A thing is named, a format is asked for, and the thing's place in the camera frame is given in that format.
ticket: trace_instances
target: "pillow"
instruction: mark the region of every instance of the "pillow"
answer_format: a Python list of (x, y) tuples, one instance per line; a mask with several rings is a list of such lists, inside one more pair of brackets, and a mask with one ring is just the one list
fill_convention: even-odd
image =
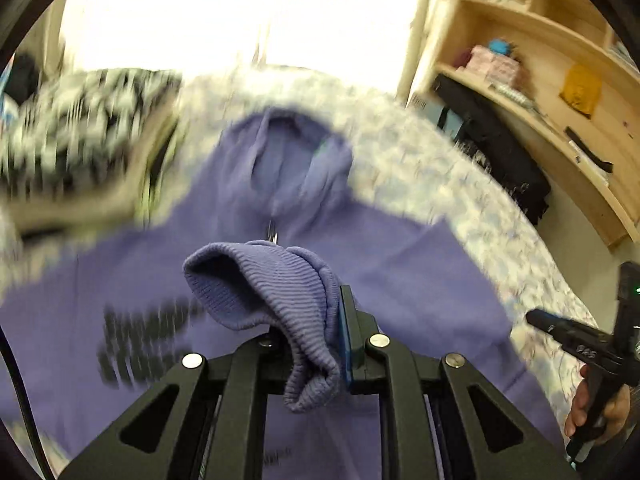
[(10, 198), (61, 198), (124, 174), (149, 114), (180, 84), (173, 72), (126, 68), (43, 85), (0, 139), (0, 187)]

